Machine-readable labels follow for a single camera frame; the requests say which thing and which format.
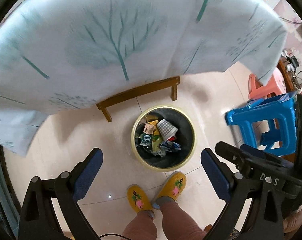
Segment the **blue plastic stool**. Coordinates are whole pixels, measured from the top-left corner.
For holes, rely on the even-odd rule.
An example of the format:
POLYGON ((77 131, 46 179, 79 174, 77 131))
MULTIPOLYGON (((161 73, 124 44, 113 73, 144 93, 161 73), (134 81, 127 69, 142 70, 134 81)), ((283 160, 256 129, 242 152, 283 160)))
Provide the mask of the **blue plastic stool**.
POLYGON ((296 131, 296 96, 297 92, 273 96, 266 99, 250 100, 240 108, 225 114, 228 126, 238 126, 244 144, 257 148, 264 146, 265 152, 276 156, 290 155, 297 144, 296 131), (253 124, 266 122, 268 131, 257 141, 253 124))

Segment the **checkered paper cup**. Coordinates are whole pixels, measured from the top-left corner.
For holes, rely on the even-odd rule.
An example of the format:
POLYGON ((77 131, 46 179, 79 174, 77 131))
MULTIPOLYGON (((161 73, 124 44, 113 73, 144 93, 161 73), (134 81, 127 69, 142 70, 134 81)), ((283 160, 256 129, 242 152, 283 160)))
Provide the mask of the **checkered paper cup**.
POLYGON ((156 127, 164 141, 167 141, 168 139, 173 137, 178 131, 178 129, 173 124, 165 119, 159 121, 156 127))

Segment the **right yellow slipper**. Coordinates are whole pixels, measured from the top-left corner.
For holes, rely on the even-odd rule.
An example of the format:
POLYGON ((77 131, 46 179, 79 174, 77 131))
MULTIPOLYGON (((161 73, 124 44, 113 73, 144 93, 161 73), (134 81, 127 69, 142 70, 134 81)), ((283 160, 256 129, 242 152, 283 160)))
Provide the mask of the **right yellow slipper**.
POLYGON ((156 201, 161 197, 169 197, 176 201, 178 196, 182 193, 186 186, 187 178, 181 171, 173 172, 167 180, 164 182, 162 189, 155 196, 152 203, 155 204, 156 201))

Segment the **yellow-green snack bag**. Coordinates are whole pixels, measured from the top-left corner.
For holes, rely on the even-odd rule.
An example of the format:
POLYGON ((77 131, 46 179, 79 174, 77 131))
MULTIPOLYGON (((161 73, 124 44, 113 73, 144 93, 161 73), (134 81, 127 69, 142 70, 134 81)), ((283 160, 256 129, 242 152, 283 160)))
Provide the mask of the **yellow-green snack bag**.
POLYGON ((160 151, 160 144, 163 142, 163 138, 161 135, 153 135, 152 137, 152 152, 157 153, 160 151))

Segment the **left yellow slipper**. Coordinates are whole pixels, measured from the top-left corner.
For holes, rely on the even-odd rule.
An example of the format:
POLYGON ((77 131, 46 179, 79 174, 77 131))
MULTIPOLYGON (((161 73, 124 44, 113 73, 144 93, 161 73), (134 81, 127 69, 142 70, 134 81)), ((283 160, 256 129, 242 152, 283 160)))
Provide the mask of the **left yellow slipper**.
POLYGON ((139 185, 133 184, 128 187, 127 200, 135 213, 153 210, 148 196, 139 185))

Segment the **yellow slipper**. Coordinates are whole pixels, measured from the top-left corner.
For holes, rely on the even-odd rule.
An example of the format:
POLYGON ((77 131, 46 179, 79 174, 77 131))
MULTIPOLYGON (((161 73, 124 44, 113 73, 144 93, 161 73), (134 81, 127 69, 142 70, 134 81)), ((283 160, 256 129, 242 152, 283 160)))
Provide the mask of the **yellow slipper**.
POLYGON ((152 203, 155 204, 156 201, 161 197, 169 197, 176 201, 178 196, 182 193, 186 186, 187 178, 181 171, 173 172, 167 180, 164 182, 162 189, 155 196, 152 203))
POLYGON ((128 187, 127 200, 135 213, 153 210, 148 196, 139 185, 133 184, 128 187))

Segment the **yellow-rimmed black trash bin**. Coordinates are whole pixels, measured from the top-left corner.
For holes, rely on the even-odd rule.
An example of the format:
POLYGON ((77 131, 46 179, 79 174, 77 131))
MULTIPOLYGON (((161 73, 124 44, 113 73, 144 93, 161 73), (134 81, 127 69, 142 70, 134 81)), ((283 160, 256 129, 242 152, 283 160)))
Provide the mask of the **yellow-rimmed black trash bin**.
POLYGON ((195 149, 195 129, 190 118, 170 106, 152 107, 135 121, 131 149, 137 160, 159 172, 185 165, 195 149))

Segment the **wooden table leg frame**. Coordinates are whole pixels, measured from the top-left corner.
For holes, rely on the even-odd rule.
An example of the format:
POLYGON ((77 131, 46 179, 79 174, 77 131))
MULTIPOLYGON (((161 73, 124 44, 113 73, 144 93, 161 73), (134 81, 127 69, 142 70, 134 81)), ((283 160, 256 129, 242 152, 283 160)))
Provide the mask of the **wooden table leg frame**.
POLYGON ((147 83, 146 85, 135 87, 130 90, 126 90, 124 92, 118 93, 114 96, 111 96, 97 103, 96 106, 103 113, 106 120, 108 122, 112 122, 112 117, 107 110, 108 107, 166 88, 171 88, 170 98, 172 101, 175 101, 177 100, 177 87, 179 84, 180 84, 179 76, 171 77, 168 79, 164 79, 152 83, 147 83))

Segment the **blue milk carton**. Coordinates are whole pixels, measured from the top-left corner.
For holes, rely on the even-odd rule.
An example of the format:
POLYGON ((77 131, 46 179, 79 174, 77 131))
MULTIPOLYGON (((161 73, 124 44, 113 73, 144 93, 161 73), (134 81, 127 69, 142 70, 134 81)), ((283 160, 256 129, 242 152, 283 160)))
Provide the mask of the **blue milk carton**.
POLYGON ((160 143, 159 148, 162 152, 165 152, 165 153, 177 152, 177 151, 181 150, 181 145, 174 141, 163 141, 160 143))

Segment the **tree-patterned tablecloth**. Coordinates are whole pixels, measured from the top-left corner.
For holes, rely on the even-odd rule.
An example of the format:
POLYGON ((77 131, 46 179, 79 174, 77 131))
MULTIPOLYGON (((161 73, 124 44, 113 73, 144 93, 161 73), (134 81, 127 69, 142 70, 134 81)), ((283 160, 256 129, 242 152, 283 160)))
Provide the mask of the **tree-patterned tablecloth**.
POLYGON ((49 115, 244 64, 266 84, 287 28, 262 0, 25 0, 0 25, 0 145, 26 155, 49 115))

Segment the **pink plastic stool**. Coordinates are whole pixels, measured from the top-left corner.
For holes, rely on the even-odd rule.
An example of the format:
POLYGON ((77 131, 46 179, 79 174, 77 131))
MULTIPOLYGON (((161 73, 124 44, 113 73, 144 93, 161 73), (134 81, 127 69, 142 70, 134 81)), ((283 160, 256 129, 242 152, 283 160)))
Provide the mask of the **pink plastic stool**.
POLYGON ((286 93, 284 77, 278 68, 274 69, 272 76, 266 85, 257 87, 257 83, 256 75, 250 74, 248 78, 248 98, 250 100, 260 99, 272 93, 275 95, 286 93))

